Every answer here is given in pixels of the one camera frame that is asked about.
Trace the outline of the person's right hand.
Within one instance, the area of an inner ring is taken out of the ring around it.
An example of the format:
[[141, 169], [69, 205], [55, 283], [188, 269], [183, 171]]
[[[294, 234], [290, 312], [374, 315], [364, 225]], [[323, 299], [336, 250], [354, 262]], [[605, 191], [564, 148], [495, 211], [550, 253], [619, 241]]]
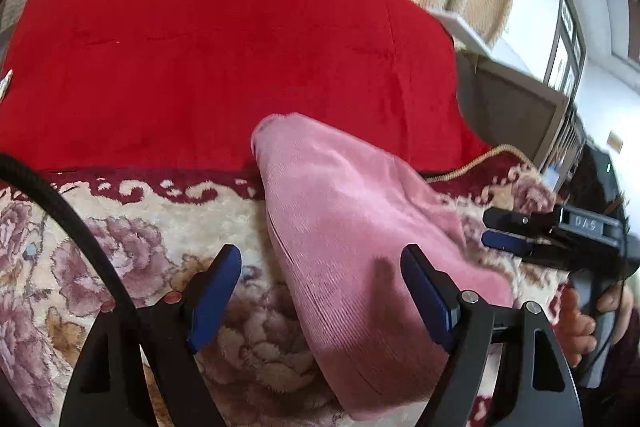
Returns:
[[[612, 343], [618, 343], [626, 334], [632, 311], [634, 296], [628, 287], [617, 284], [600, 297], [597, 304], [601, 313], [618, 313], [613, 329]], [[565, 287], [561, 293], [560, 315], [555, 327], [556, 338], [570, 367], [576, 367], [584, 355], [597, 349], [594, 338], [596, 321], [579, 310], [579, 295], [573, 287]]]

